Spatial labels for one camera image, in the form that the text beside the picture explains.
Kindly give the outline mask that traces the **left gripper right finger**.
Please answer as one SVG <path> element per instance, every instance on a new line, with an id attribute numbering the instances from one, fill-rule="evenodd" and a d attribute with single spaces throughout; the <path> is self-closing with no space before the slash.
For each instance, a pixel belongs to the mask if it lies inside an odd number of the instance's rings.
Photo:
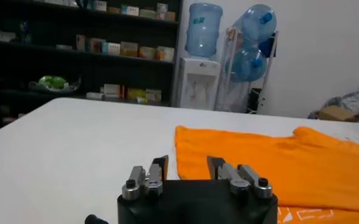
<path id="1" fill-rule="evenodd" d="M 250 166 L 239 164 L 234 168 L 223 158 L 207 156 L 207 165 L 212 180 L 227 180 L 230 191 L 243 195 L 252 190 L 257 198 L 271 198 L 272 185 L 269 180 L 260 177 Z"/>

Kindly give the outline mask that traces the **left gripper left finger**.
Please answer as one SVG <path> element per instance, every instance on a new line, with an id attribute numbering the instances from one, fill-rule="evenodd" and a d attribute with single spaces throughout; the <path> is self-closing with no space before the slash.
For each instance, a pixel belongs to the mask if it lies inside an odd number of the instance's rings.
<path id="1" fill-rule="evenodd" d="M 130 176 L 122 187 L 122 198 L 136 200 L 142 193 L 147 196 L 159 196 L 162 194 L 168 161 L 168 155 L 154 158 L 148 172 L 145 171 L 143 166 L 133 166 Z"/>

